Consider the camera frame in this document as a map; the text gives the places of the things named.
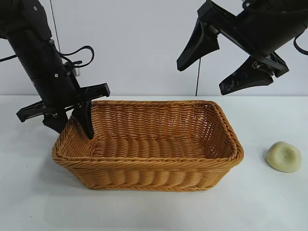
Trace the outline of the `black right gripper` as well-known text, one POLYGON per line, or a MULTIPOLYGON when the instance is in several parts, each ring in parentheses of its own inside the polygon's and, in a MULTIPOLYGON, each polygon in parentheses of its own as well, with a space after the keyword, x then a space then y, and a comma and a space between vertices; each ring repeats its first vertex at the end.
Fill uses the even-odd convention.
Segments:
POLYGON ((198 20, 192 35, 177 59, 179 71, 219 50, 219 34, 250 56, 221 81, 219 88, 222 95, 268 86, 273 83, 272 75, 280 77, 287 73, 289 68, 276 51, 308 27, 306 0, 246 0, 238 15, 207 0, 197 13, 198 20))

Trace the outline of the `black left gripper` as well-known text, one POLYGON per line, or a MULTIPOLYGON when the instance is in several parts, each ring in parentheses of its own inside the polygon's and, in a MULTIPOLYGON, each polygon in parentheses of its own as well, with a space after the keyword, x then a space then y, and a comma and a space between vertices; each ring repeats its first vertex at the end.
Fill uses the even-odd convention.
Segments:
POLYGON ((91 100, 108 97, 108 85, 81 87, 74 74, 80 63, 63 63, 63 55, 52 40, 9 38, 8 41, 41 98, 40 102, 17 112, 20 121, 43 115, 43 124, 61 134, 68 122, 66 112, 73 109, 72 116, 92 140, 91 100))

